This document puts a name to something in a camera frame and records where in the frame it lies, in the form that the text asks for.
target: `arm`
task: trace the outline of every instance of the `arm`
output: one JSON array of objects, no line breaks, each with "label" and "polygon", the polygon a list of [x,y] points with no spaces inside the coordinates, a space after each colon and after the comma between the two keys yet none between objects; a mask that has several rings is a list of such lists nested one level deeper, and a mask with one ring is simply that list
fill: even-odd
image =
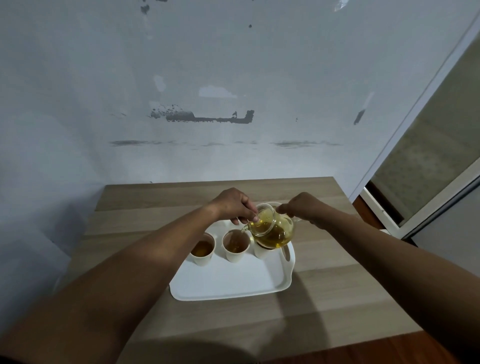
[{"label": "arm", "polygon": [[480,278],[301,193],[280,213],[327,230],[446,348],[459,356],[480,352]]},{"label": "arm", "polygon": [[232,188],[91,269],[0,339],[0,354],[28,364],[114,363],[183,260],[215,221],[255,220]]}]

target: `glass teapot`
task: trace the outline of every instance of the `glass teapot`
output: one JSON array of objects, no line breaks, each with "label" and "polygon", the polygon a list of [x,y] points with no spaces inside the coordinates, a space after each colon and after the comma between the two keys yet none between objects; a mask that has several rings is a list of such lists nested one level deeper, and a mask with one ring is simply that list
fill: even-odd
[{"label": "glass teapot", "polygon": [[258,204],[258,222],[249,221],[245,225],[255,241],[266,249],[276,249],[286,245],[292,239],[295,223],[300,220],[276,212],[275,209],[280,205],[279,202]]}]

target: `door frame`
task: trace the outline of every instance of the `door frame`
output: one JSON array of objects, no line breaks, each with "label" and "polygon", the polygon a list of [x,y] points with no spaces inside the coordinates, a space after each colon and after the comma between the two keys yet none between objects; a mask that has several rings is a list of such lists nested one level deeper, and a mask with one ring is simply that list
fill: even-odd
[{"label": "door frame", "polygon": [[413,123],[415,118],[420,114],[420,111],[425,107],[428,100],[433,96],[434,92],[443,82],[444,78],[450,73],[453,66],[457,63],[460,57],[463,55],[465,50],[467,50],[470,43],[475,39],[475,37],[480,33],[480,11],[477,12],[475,18],[473,19],[470,26],[467,28],[465,33],[462,35],[457,45],[453,48],[450,54],[447,56],[445,61],[442,63],[437,73],[433,76],[432,80],[427,85],[426,89],[423,90],[420,97],[417,99],[413,107],[410,109],[406,117],[403,119],[399,127],[395,130],[393,135],[390,137],[390,140],[384,146],[378,157],[375,159],[373,164],[370,166],[368,171],[365,173],[363,178],[358,183],[357,187],[353,190],[352,194],[348,197],[351,202],[361,194],[363,188],[367,182],[372,179],[377,169],[381,166],[387,156],[390,154],[394,146],[398,143],[403,134],[407,131],[410,125]]},{"label": "door frame", "polygon": [[403,239],[408,237],[416,227],[428,219],[438,209],[450,201],[456,194],[461,192],[470,183],[480,176],[480,158],[474,161],[460,175],[451,181],[443,190],[422,207],[415,215],[409,218],[405,224],[398,226],[392,218],[385,212],[382,206],[372,196],[366,188],[360,192],[360,196],[370,207],[373,213],[378,217],[388,232],[396,238]]}]

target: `hand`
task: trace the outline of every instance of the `hand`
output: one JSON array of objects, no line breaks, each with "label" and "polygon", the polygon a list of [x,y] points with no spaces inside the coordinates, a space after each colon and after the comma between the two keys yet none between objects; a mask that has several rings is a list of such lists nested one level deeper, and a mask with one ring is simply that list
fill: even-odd
[{"label": "hand", "polygon": [[323,229],[321,216],[325,216],[323,213],[327,212],[328,209],[331,209],[331,207],[308,192],[302,192],[292,198],[287,204],[281,204],[276,208],[279,214],[287,214],[291,218],[297,216],[309,221],[320,229]]},{"label": "hand", "polygon": [[246,194],[236,188],[222,191],[208,204],[214,211],[217,220],[230,220],[235,225],[247,224],[248,220],[257,222],[258,210]]}]

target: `white cup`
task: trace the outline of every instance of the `white cup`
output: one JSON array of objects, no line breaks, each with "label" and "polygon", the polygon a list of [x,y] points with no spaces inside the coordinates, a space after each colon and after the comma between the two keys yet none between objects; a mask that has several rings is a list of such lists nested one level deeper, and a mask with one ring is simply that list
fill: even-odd
[{"label": "white cup", "polygon": [[212,235],[208,234],[208,233],[204,233],[202,238],[199,240],[199,241],[207,241],[209,242],[212,246],[213,246],[213,249],[212,251],[210,252],[209,255],[206,255],[206,256],[195,256],[193,255],[192,253],[190,253],[190,256],[193,258],[193,261],[198,265],[198,266],[206,266],[208,263],[210,263],[210,260],[212,259],[212,255],[215,251],[215,247],[216,247],[216,241],[215,239],[213,238]]},{"label": "white cup", "polygon": [[253,241],[253,252],[255,253],[256,257],[259,259],[265,259],[268,253],[270,253],[273,249],[266,249],[259,245],[256,241]]},{"label": "white cup", "polygon": [[[233,253],[230,251],[232,249],[232,244],[239,248],[239,251],[237,253]],[[248,247],[250,246],[250,236],[248,236],[247,233],[238,229],[230,230],[223,237],[222,246],[225,250],[225,256],[227,257],[227,260],[231,263],[237,263],[243,257]]]}]

